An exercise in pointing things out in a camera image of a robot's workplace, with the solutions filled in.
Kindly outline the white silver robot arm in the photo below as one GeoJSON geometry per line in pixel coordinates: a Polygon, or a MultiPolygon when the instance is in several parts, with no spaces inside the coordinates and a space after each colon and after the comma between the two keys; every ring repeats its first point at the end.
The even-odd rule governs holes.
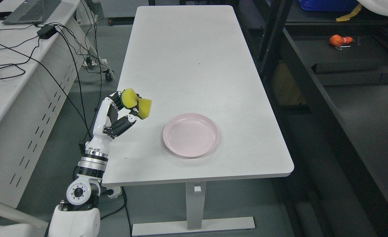
{"type": "Polygon", "coordinates": [[[100,230],[100,182],[106,170],[109,145],[87,142],[77,164],[77,178],[66,199],[57,205],[47,229],[48,237],[96,237],[100,230]]]}

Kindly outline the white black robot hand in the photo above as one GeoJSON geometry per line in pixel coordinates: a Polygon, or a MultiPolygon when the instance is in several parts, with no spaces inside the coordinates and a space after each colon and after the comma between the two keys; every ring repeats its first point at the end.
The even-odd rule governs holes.
{"type": "Polygon", "coordinates": [[[85,145],[85,153],[107,157],[110,142],[126,132],[137,121],[137,110],[126,109],[116,91],[105,97],[98,110],[93,127],[93,138],[85,145]]]}

